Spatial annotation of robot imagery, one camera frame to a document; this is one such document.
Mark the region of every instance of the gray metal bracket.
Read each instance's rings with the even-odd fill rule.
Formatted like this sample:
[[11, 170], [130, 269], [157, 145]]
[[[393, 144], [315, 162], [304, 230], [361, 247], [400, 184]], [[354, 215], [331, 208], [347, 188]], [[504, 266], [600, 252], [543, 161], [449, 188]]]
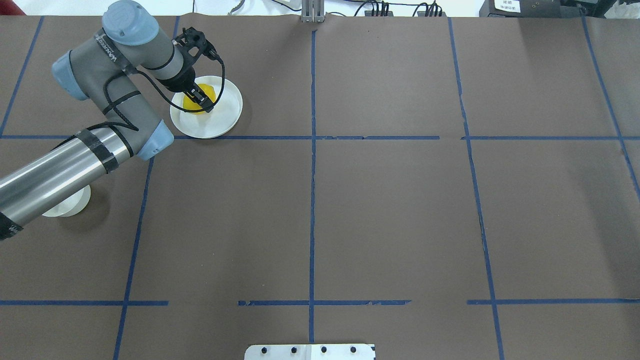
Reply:
[[324, 0], [302, 0], [302, 22], [324, 22]]

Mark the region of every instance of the silver metal tube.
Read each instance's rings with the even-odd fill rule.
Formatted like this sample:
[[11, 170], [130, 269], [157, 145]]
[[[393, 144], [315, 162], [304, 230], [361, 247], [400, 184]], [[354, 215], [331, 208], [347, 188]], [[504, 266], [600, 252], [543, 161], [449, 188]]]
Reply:
[[[92, 133], [119, 164], [129, 159], [126, 146], [113, 130], [101, 128]], [[0, 213], [24, 227], [104, 174], [98, 157], [75, 138], [0, 179]]]

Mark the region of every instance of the white label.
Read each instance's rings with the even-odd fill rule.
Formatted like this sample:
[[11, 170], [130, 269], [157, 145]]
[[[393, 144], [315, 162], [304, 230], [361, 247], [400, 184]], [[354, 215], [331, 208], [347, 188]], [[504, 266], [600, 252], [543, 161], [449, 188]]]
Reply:
[[496, 10], [502, 10], [503, 12], [519, 13], [520, 1], [519, 0], [495, 0], [495, 8]]

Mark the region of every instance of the white floor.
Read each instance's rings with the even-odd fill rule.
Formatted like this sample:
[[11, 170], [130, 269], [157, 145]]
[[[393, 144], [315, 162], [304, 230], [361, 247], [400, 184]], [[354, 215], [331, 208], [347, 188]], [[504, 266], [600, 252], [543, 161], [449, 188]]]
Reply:
[[[13, 0], [27, 15], [102, 15], [109, 4], [115, 0]], [[190, 13], [194, 2], [192, 0], [137, 0], [152, 15], [182, 15]], [[227, 15], [240, 0], [196, 0], [195, 11], [207, 15]], [[291, 7], [300, 9], [301, 0], [283, 0]], [[419, 4], [418, 0], [403, 0], [393, 3]], [[478, 9], [483, 0], [438, 0], [448, 16], [477, 17]], [[327, 12], [341, 12], [353, 16], [359, 3], [349, 3], [343, 0], [325, 0]], [[411, 16], [415, 6], [391, 5], [394, 16]], [[234, 15], [281, 15], [292, 13], [286, 7], [271, 0], [245, 0], [243, 7]], [[364, 16], [360, 10], [358, 16]]]

